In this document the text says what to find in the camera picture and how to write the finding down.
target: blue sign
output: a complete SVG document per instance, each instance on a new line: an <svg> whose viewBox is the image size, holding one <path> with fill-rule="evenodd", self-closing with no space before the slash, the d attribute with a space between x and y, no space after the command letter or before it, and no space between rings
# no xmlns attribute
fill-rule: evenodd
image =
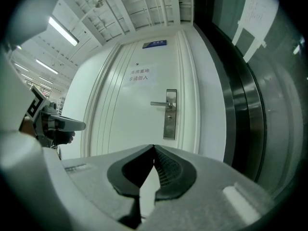
<svg viewBox="0 0 308 231"><path fill-rule="evenodd" d="M150 48L150 47L155 47L155 46L162 46L162 45L167 45L167 40L160 40L160 41L144 43L142 48L145 49L145 48Z"/></svg>

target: white door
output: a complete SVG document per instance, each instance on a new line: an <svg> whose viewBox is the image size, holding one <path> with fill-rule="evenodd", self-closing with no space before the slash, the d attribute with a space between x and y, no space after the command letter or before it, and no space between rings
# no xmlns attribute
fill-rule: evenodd
<svg viewBox="0 0 308 231"><path fill-rule="evenodd" d="M166 46L142 48L144 43L165 39ZM184 72L180 67L183 64L178 44L177 37L173 36L149 38L122 47L103 85L95 111L91 155L118 152L143 144L180 147L182 137L186 136L180 132L186 107L181 100ZM150 102L166 102L167 89L177 90L174 140L163 138L165 107L150 105ZM185 120L185 126L190 126L189 121ZM142 215L150 214L158 189L158 175L153 169L142 187Z"/></svg>

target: ceiling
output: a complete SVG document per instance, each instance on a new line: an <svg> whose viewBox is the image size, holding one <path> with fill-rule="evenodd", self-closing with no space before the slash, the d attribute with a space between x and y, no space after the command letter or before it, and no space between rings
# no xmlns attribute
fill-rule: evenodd
<svg viewBox="0 0 308 231"><path fill-rule="evenodd" d="M163 1L168 25L193 21L193 0ZM79 66L98 53L106 42L146 26L166 25L160 0L103 0L100 8L94 7L93 0L58 0L52 14L79 43L73 46L48 25L46 31L13 52L12 62L28 69L26 72L15 66L20 73L31 77L33 82L63 93L68 91ZM36 59L58 74L38 64Z"/></svg>

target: ceiling light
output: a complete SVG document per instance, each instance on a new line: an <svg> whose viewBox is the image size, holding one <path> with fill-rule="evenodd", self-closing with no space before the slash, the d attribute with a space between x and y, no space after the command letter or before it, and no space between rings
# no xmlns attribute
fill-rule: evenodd
<svg viewBox="0 0 308 231"><path fill-rule="evenodd" d="M45 85L43 85L43 84L41 84L41 86L44 86L44 87L47 87L47 88L51 89L50 87L48 87L48 86L45 86Z"/></svg>
<svg viewBox="0 0 308 231"><path fill-rule="evenodd" d="M50 17L48 22L54 27L54 29L61 33L62 36L66 38L72 45L76 46L78 44L78 39L75 38L64 26L60 25L60 23L57 22L56 19Z"/></svg>
<svg viewBox="0 0 308 231"><path fill-rule="evenodd" d="M45 80L45 81L47 81L48 83L51 83L51 84L53 84L52 82L50 82L49 80L47 80L47 79L44 79L43 77L41 77L40 76L40 78L42 79L42 80Z"/></svg>
<svg viewBox="0 0 308 231"><path fill-rule="evenodd" d="M21 75L23 75L23 76L25 76L24 74L21 74ZM28 76L25 76L26 78L28 78L28 79L30 79L30 80L32 80L30 77L28 77Z"/></svg>
<svg viewBox="0 0 308 231"><path fill-rule="evenodd" d="M21 67L21 66L20 66L20 65L18 65L17 63L15 63L15 65L16 65L16 66L18 66L18 67L20 67L20 68L22 68L23 70L25 70L25 71L29 72L29 70L25 69L24 67Z"/></svg>
<svg viewBox="0 0 308 231"><path fill-rule="evenodd" d="M48 67L46 64L42 63L41 61L39 61L38 59L36 59L37 63L41 64L43 67L49 69L50 71L54 72L56 75L58 74L57 71L53 70L51 67Z"/></svg>
<svg viewBox="0 0 308 231"><path fill-rule="evenodd" d="M299 52L300 48L299 45L294 49L293 54L296 55Z"/></svg>

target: silver door handle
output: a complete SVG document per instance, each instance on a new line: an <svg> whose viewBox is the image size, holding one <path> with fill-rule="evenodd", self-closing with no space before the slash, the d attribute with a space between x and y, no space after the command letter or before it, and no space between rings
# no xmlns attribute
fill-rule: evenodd
<svg viewBox="0 0 308 231"><path fill-rule="evenodd" d="M168 103L168 102L150 102L150 105L153 105L153 106L165 106L165 107L169 107L169 108L173 107L173 103Z"/></svg>

